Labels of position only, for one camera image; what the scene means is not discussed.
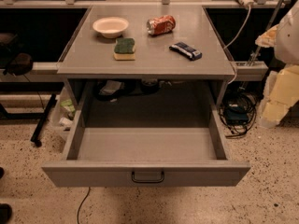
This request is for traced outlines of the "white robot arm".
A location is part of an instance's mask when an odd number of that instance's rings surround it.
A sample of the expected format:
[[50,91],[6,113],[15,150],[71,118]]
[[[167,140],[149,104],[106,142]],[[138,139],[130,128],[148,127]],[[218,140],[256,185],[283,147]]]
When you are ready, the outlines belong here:
[[299,101],[299,1],[278,25],[259,35],[255,44],[274,48],[275,57],[285,63],[278,73],[271,72],[264,87],[260,125],[273,128]]

